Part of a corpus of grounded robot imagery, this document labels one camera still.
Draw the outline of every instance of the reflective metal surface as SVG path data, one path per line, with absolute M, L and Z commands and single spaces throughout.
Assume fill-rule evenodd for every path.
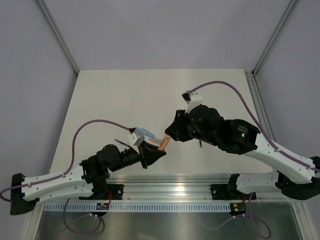
M 253 203 L 253 214 L 265 220 L 271 228 L 273 240 L 302 240 L 290 203 Z M 83 213 L 67 213 L 70 226 L 83 232 L 95 228 L 93 217 L 73 223 Z M 259 240 L 249 218 L 231 220 L 219 230 L 217 227 L 231 216 L 228 213 L 122 213 L 109 212 L 102 217 L 105 228 L 90 236 L 78 236 L 65 229 L 61 212 L 43 212 L 36 234 L 37 240 Z M 267 235 L 264 226 L 258 225 Z

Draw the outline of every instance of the metal beam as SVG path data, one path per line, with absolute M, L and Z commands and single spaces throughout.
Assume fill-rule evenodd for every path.
M 52 33 L 55 37 L 55 39 L 57 40 L 61 50 L 64 52 L 67 60 L 69 61 L 69 63 L 71 64 L 74 72 L 76 75 L 79 74 L 79 68 L 77 63 L 75 62 L 74 58 L 72 57 L 64 39 L 62 38 L 62 35 L 60 34 L 54 19 L 52 18 L 52 15 L 49 12 L 49 9 L 47 7 L 47 5 L 45 4 L 45 2 L 43 0 L 34 0 L 35 4 L 39 7 L 41 13 L 43 14 L 44 19 L 46 20 L 46 22 L 48 23 L 50 29 L 52 30 Z
M 276 27 L 275 27 L 269 41 L 267 42 L 257 64 L 255 65 L 255 67 L 253 69 L 254 76 L 257 75 L 261 66 L 263 65 L 263 63 L 267 59 L 267 56 L 268 56 L 270 50 L 272 49 L 273 45 L 275 44 L 276 40 L 278 39 L 278 36 L 282 32 L 284 25 L 286 24 L 289 16 L 291 15 L 291 13 L 292 13 L 293 9 L 295 8 L 295 6 L 297 5 L 298 1 L 299 0 L 290 0 L 289 4 L 286 6 L 286 9 L 284 10 L 284 12 L 281 16 L 280 21 L 276 25 Z

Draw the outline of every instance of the white table surface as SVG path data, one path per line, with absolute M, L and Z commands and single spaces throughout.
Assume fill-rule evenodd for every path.
M 181 94 L 208 81 L 226 81 L 243 95 L 256 116 L 254 103 L 243 69 L 157 69 L 157 70 L 82 70 L 72 95 L 51 173 L 65 170 L 71 160 L 72 139 L 85 122 L 105 119 L 126 127 L 141 127 L 164 136 L 178 109 L 187 104 Z M 216 108 L 224 119 L 243 119 L 253 123 L 237 94 L 229 87 L 214 84 L 198 90 L 203 104 Z M 107 144 L 124 147 L 115 138 L 128 142 L 127 131 L 106 123 L 92 123 L 78 135 L 75 163 L 95 155 Z M 140 163 L 111 173 L 128 176 L 207 175 L 266 173 L 271 167 L 255 159 L 228 154 L 199 141 L 170 141 L 167 155 L 143 169 Z

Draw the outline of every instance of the wall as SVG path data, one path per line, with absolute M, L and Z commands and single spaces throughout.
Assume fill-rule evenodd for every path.
M 49 171 L 76 75 L 32 0 L 0 1 L 0 189 Z M 21 239 L 27 215 L 0 201 L 1 239 Z
M 45 0 L 81 70 L 252 69 L 289 0 Z
M 299 1 L 257 75 L 277 141 L 320 156 L 320 1 Z M 320 233 L 320 196 L 307 202 Z

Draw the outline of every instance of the cable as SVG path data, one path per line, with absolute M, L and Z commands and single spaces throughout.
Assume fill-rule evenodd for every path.
M 220 224 L 219 226 L 217 227 L 208 227 L 206 225 L 204 225 L 201 220 L 199 219 L 199 217 L 197 215 L 196 218 L 198 219 L 198 222 L 200 223 L 200 225 L 204 228 L 204 229 L 207 229 L 207 230 L 210 230 L 210 231 L 216 231 L 216 230 L 219 230 L 221 229 L 223 226 L 225 226 L 227 223 L 229 223 L 231 220 L 235 219 L 235 218 L 250 218 L 251 219 L 251 223 L 252 223 L 252 226 L 256 232 L 256 234 L 258 234 L 262 239 L 265 239 L 265 240 L 268 240 L 271 238 L 272 234 L 271 234 L 271 229 L 270 227 L 268 226 L 268 224 L 260 217 L 258 216 L 254 216 L 252 215 L 252 212 L 251 212 L 251 199 L 252 199 L 252 196 L 253 196 L 253 192 L 250 194 L 250 197 L 249 197 L 249 214 L 240 214 L 240 215 L 236 215 L 236 216 L 233 216 L 233 217 L 230 217 L 228 218 L 227 220 L 225 220 L 222 224 Z M 258 230 L 256 224 L 254 223 L 254 220 L 257 220 L 259 222 L 261 222 L 265 227 L 266 229 L 268 230 L 268 236 L 263 236 L 261 234 L 261 232 Z
M 5 198 L 3 196 L 3 194 L 7 191 L 10 191 L 10 190 L 13 190 L 13 189 L 19 189 L 19 188 L 24 188 L 24 187 L 27 187 L 27 186 L 32 186 L 32 185 L 37 185 L 37 184 L 43 184 L 43 183 L 47 183 L 47 182 L 50 182 L 52 180 L 56 180 L 56 179 L 59 179 L 61 177 L 63 177 L 64 175 L 67 175 L 71 168 L 73 167 L 74 165 L 74 162 L 75 162 L 75 144 L 76 144 L 76 139 L 77 139 L 77 136 L 79 134 L 79 132 L 87 125 L 89 124 L 92 124 L 92 123 L 106 123 L 106 124 L 112 124 L 112 125 L 115 125 L 119 128 L 122 128 L 124 130 L 127 130 L 127 131 L 130 131 L 130 128 L 126 127 L 126 126 L 123 126 L 121 124 L 118 124 L 114 121 L 109 121 L 109 120 L 103 120 L 103 119 L 95 119 L 95 120 L 91 120 L 91 121 L 87 121 L 85 122 L 84 124 L 82 124 L 78 130 L 75 132 L 74 136 L 73 136 L 73 140 L 72 140 L 72 157 L 71 157 L 71 163 L 70 163 L 70 166 L 68 167 L 68 169 L 61 175 L 58 175 L 58 176 L 54 176 L 54 177 L 51 177 L 51 178 L 48 178 L 48 179 L 45 179 L 45 180 L 40 180 L 40 181 L 35 181 L 35 182 L 31 182 L 30 184 L 22 184 L 22 185 L 17 185 L 17 186 L 11 186 L 11 187 L 7 187 L 5 189 L 3 189 L 2 191 L 0 191 L 0 199 L 2 199 L 3 201 L 6 201 L 6 202 L 10 202 L 10 199 L 8 198 Z
M 192 90 L 188 91 L 187 94 L 190 95 L 191 93 L 193 93 L 194 91 L 200 89 L 200 88 L 203 88 L 205 86 L 208 86 L 208 85 L 211 85 L 211 84 L 223 84 L 223 85 L 226 85 L 230 88 L 232 88 L 236 94 L 239 96 L 241 102 L 243 103 L 246 111 L 248 112 L 248 114 L 250 115 L 250 117 L 252 118 L 252 120 L 255 122 L 255 124 L 258 126 L 258 128 L 261 130 L 261 133 L 262 135 L 265 137 L 265 139 L 267 140 L 267 142 L 274 148 L 274 150 L 278 151 L 280 154 L 282 154 L 283 156 L 287 157 L 288 159 L 306 167 L 307 169 L 311 169 L 315 172 L 318 172 L 320 173 L 320 169 L 316 169 L 315 167 L 311 167 L 309 164 L 289 155 L 288 153 L 286 153 L 285 151 L 283 150 L 279 150 L 277 145 L 275 145 L 275 143 L 271 140 L 271 138 L 268 136 L 267 132 L 264 130 L 264 128 L 262 127 L 262 125 L 259 123 L 259 121 L 255 118 L 255 116 L 253 115 L 253 113 L 250 111 L 245 99 L 242 97 L 241 93 L 233 86 L 231 85 L 230 83 L 228 82 L 225 82 L 225 81 L 209 81 L 209 82 L 206 82 L 204 84 L 201 84 L 195 88 L 193 88 Z
M 69 202 L 70 198 L 68 198 L 65 202 L 65 205 L 63 207 L 63 212 L 62 212 L 62 219 L 63 219 L 63 224 L 64 226 L 66 227 L 66 229 L 68 229 L 70 232 L 74 233 L 74 234 L 77 234 L 77 235 L 80 235 L 80 236 L 89 236 L 91 234 L 94 234 L 100 227 L 101 223 L 102 223 L 102 219 L 100 216 L 98 215 L 95 215 L 96 218 L 99 219 L 99 223 L 98 225 L 96 226 L 95 229 L 93 229 L 92 231 L 90 232 L 79 232 L 79 231 L 76 231 L 76 230 L 73 230 L 71 227 L 69 227 L 69 225 L 67 224 L 67 221 L 66 221 L 66 209 L 67 209 L 67 204 Z

